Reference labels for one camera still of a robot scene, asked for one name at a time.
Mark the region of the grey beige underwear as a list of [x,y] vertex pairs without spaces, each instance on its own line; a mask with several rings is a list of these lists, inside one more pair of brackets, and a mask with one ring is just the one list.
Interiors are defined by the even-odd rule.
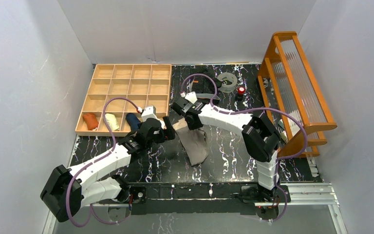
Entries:
[[209,155],[209,143],[202,129],[190,130],[184,118],[173,124],[173,128],[184,147],[192,166],[203,163]]

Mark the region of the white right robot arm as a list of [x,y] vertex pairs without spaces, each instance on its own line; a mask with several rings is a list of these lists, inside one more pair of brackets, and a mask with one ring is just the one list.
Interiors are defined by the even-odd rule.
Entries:
[[276,167],[280,135],[266,113],[236,113],[208,101],[191,102],[183,97],[174,101],[171,109],[184,118],[190,132],[210,125],[240,136],[257,165],[258,199],[275,200],[279,185]]

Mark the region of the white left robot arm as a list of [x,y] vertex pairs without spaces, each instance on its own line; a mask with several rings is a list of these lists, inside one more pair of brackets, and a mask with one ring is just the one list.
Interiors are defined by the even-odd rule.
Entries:
[[40,198],[59,222],[70,220],[82,206],[118,199],[129,191],[128,184],[118,175],[103,177],[145,156],[153,145],[173,139],[175,130],[168,116],[148,118],[104,153],[70,168],[55,167]]

